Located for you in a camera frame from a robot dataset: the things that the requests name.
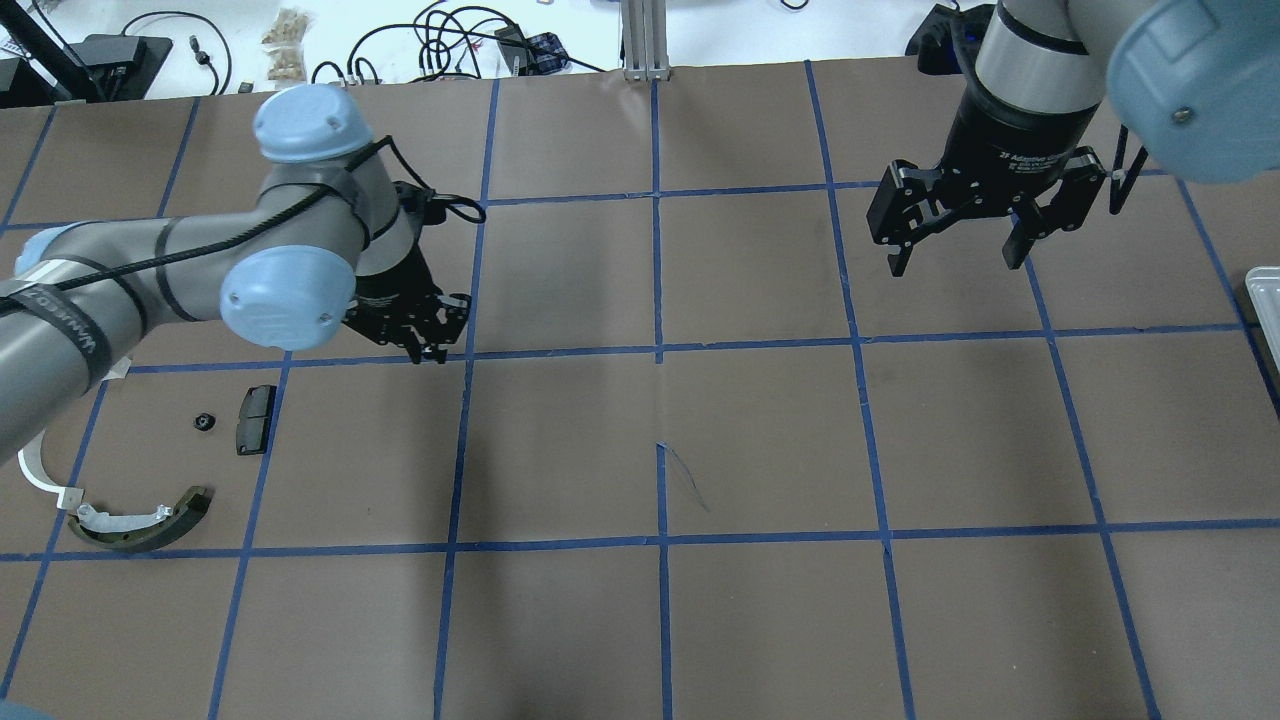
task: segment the black bar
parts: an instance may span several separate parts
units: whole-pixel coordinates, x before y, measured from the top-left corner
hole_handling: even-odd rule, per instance
[[[50,40],[36,20],[22,9],[18,0],[0,0],[0,26],[8,28],[9,35],[26,47],[73,97],[88,102],[102,101],[102,94],[93,85],[88,70],[77,65],[56,42]]]

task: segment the white tray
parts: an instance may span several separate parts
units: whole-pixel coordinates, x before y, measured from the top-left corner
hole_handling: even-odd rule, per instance
[[[1271,356],[1280,365],[1280,268],[1253,268],[1244,275],[1258,322],[1271,346]]]

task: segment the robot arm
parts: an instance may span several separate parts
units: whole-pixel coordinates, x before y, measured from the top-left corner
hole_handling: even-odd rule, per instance
[[[378,150],[394,145],[374,142],[338,88],[273,96],[255,133],[275,165],[250,213],[77,223],[28,242],[18,275],[0,281],[0,457],[163,323],[221,318],[284,350],[319,346],[346,323],[415,363],[444,361],[470,297],[435,286],[417,236],[445,210],[471,222],[483,210],[393,183]]]
[[[938,164],[891,163],[867,213],[876,243],[897,249],[895,277],[960,220],[1011,217],[1010,269],[1037,240],[1078,229],[1107,172],[1076,143],[1107,92],[1142,158],[1175,176],[1235,182],[1280,165],[1272,0],[1000,0],[977,53],[964,13],[932,17],[968,86]]]

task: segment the cable connector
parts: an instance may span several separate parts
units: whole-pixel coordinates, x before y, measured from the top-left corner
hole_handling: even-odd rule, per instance
[[[195,35],[187,38],[191,45],[191,51],[196,54],[196,64],[207,65],[211,60],[209,59],[209,53],[200,49],[200,40]]]

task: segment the clear plastic bag of parts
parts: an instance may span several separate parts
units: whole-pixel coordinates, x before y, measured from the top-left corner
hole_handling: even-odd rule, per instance
[[[275,87],[302,83],[307,81],[306,59],[302,56],[302,36],[311,26],[311,14],[298,8],[280,8],[275,22],[262,35],[262,51],[266,53],[266,79],[275,81]]]

